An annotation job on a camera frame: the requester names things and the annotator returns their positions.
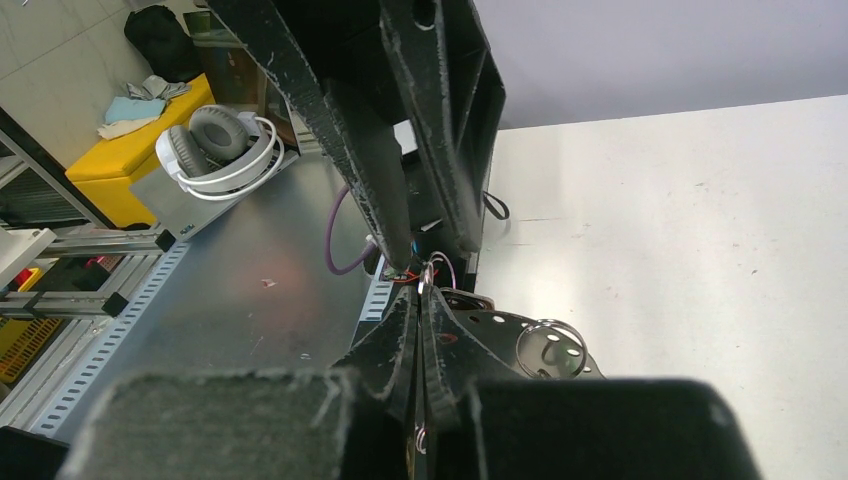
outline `black bag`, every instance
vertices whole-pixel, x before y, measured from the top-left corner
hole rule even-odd
[[[130,13],[124,36],[153,73],[169,82],[188,82],[203,73],[194,43],[168,7],[154,5]]]

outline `tiled wall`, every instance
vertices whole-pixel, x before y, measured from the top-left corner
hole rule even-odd
[[[123,0],[0,1],[0,106],[62,165],[98,140],[126,82],[151,74],[124,37]],[[182,20],[191,0],[163,2]]]

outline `headphone ear cushion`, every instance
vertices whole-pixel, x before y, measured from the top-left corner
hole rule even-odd
[[[209,173],[209,162],[200,148],[191,138],[188,130],[182,125],[176,125],[168,129],[168,141],[177,155],[180,168],[189,177],[199,177]]]
[[[200,107],[192,114],[188,129],[200,148],[214,159],[234,160],[247,149],[247,129],[230,109]]]

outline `yellow crate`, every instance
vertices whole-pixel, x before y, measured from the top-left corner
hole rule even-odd
[[[32,276],[21,285],[19,291],[29,290],[42,275],[41,270],[33,269]],[[0,382],[12,383],[17,380],[61,323],[61,320],[55,318],[0,318]]]

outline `metal table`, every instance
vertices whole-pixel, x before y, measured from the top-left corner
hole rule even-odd
[[[324,265],[327,214],[343,183],[306,155],[190,241],[190,248],[53,438],[70,441],[109,384],[141,371],[326,368],[350,347],[369,278]],[[367,227],[343,204],[333,236],[339,263]]]
[[[500,132],[476,291],[712,384],[764,478],[848,475],[848,96]]]

